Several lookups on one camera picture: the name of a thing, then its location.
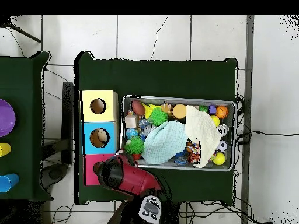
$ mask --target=light blue towel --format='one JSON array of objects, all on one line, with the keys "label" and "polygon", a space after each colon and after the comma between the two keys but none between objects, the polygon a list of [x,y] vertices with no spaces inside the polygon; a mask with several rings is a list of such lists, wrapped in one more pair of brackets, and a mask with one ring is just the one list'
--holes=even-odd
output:
[{"label": "light blue towel", "polygon": [[168,121],[149,133],[141,154],[146,163],[158,165],[167,162],[186,147],[185,125]]}]

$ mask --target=purple plate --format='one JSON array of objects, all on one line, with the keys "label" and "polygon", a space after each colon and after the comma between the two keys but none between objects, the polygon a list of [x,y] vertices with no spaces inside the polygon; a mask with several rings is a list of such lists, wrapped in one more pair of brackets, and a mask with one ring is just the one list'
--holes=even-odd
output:
[{"label": "purple plate", "polygon": [[8,135],[15,126],[16,116],[12,106],[0,99],[0,137]]}]

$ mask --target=green tablecloth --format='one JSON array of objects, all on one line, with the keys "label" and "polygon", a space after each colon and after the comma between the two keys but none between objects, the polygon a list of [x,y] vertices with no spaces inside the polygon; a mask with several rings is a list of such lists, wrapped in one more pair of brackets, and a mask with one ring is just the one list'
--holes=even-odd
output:
[{"label": "green tablecloth", "polygon": [[[235,101],[235,58],[225,61],[130,61],[95,60],[81,52],[75,60],[75,90],[113,90],[124,95],[182,97]],[[77,113],[77,124],[80,118]],[[81,135],[78,135],[81,147]],[[79,203],[123,200],[126,196],[101,186],[84,186],[80,150],[75,196]],[[233,170],[229,172],[148,169],[167,181],[173,201],[223,200],[232,205]]]},{"label": "green tablecloth", "polygon": [[51,197],[40,185],[42,140],[41,73],[49,53],[31,58],[0,57],[0,99],[14,109],[16,124],[0,142],[11,145],[11,152],[0,158],[0,175],[16,173],[19,183],[0,199],[47,201]]}]

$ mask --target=green spiky ball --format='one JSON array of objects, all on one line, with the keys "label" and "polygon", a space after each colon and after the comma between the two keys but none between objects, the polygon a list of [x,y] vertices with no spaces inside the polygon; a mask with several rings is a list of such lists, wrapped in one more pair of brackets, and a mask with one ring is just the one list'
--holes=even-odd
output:
[{"label": "green spiky ball", "polygon": [[129,154],[141,154],[144,149],[143,140],[140,136],[134,136],[124,146],[124,150]]},{"label": "green spiky ball", "polygon": [[160,108],[153,109],[150,118],[153,120],[154,125],[156,125],[157,127],[168,121],[167,113],[164,113]]}]

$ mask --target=blue cup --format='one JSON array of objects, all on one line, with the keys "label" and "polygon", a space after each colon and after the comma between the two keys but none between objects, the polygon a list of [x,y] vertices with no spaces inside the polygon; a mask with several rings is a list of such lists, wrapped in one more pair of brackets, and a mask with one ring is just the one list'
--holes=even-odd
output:
[{"label": "blue cup", "polygon": [[0,176],[0,193],[7,193],[19,182],[19,176],[15,173]]}]

